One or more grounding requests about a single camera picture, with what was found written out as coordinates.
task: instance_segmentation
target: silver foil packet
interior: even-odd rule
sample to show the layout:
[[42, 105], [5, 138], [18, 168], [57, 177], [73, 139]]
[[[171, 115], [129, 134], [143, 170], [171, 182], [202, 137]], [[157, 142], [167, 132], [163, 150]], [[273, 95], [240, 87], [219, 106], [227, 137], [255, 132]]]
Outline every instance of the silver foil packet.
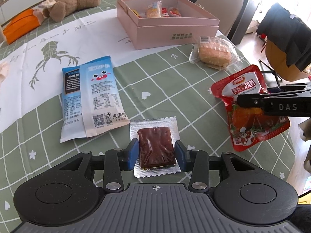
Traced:
[[[153, 127], [154, 128], [169, 127], [169, 130], [171, 132], [173, 146], [175, 145], [176, 140], [180, 140], [176, 117], [170, 117], [170, 118], [166, 117], [166, 118], [160, 118], [160, 119], [131, 122], [130, 123], [131, 140], [133, 138], [139, 139], [138, 130], [144, 129], [144, 128], [153, 128]], [[134, 166], [134, 176], [136, 178], [140, 178], [140, 177], [144, 178], [144, 177], [151, 177], [151, 176], [157, 176], [157, 175], [160, 176], [160, 175], [177, 173], [177, 172], [181, 172], [178, 163], [176, 163], [176, 165], [174, 166], [164, 166], [160, 168], [142, 169], [140, 167], [139, 158], [138, 158]]]

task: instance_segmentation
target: chair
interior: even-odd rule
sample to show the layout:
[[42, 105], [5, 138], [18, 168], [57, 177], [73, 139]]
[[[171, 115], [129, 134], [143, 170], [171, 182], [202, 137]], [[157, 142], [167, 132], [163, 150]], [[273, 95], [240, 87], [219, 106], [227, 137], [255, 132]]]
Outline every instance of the chair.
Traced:
[[217, 17], [219, 30], [227, 36], [243, 6], [243, 0], [197, 0], [206, 11]]
[[309, 76], [308, 73], [304, 71], [301, 72], [294, 64], [288, 67], [286, 65], [286, 53], [282, 52], [270, 40], [267, 40], [266, 44], [266, 57], [272, 69], [261, 60], [259, 60], [259, 62], [263, 63], [270, 69], [270, 71], [266, 71], [265, 73], [274, 74], [278, 84], [279, 81], [277, 77], [292, 82], [307, 78]]

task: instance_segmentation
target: cardboard box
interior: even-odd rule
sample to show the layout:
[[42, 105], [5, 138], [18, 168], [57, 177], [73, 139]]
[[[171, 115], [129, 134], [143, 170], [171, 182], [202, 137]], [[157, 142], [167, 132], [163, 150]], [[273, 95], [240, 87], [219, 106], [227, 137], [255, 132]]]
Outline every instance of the cardboard box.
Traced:
[[138, 18], [159, 0], [118, 0], [117, 15], [135, 49], [197, 43], [200, 36], [214, 37], [219, 19], [189, 0], [161, 0], [162, 7], [178, 8], [182, 17]]

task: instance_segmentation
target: beijing roast duck package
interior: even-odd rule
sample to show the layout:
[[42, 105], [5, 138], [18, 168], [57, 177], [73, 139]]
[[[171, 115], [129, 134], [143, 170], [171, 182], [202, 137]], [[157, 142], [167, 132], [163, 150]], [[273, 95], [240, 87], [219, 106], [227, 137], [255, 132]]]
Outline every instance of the beijing roast duck package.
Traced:
[[266, 116], [261, 108], [237, 105], [236, 99], [240, 94], [266, 93], [265, 80], [256, 65], [214, 83], [211, 91], [225, 104], [233, 148], [238, 152], [275, 137], [290, 127], [287, 117]]

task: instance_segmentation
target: green checkered tablecloth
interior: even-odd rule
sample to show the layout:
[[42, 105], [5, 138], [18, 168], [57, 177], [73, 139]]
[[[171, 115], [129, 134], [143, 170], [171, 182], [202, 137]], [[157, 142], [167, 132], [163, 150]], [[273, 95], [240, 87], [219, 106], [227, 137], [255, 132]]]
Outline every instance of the green checkered tablecloth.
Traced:
[[[68, 16], [61, 23], [46, 20], [43, 25], [11, 45], [2, 45], [0, 59], [22, 44], [65, 23], [97, 12], [114, 9], [116, 0], [102, 0], [97, 8]], [[229, 136], [224, 104], [213, 97], [211, 85], [228, 76], [205, 66], [189, 63], [192, 45], [151, 54], [114, 68], [119, 94], [130, 120], [176, 116], [181, 141], [188, 148], [219, 156], [234, 152]], [[243, 67], [249, 65], [237, 50]], [[142, 99], [142, 92], [150, 96]], [[125, 148], [129, 143], [129, 126], [124, 126], [92, 138], [80, 138], [59, 143], [63, 125], [61, 96], [57, 95], [1, 133], [0, 137], [0, 232], [12, 231], [19, 223], [13, 195], [28, 179], [84, 150], [93, 155], [113, 148]], [[246, 160], [286, 180], [294, 164], [294, 150], [288, 131], [264, 141], [244, 152], [234, 152]], [[122, 173], [124, 185], [129, 182], [189, 183], [191, 173], [140, 178], [133, 172]], [[102, 185], [103, 171], [97, 171], [94, 183]], [[219, 183], [217, 171], [210, 173], [210, 186]]]

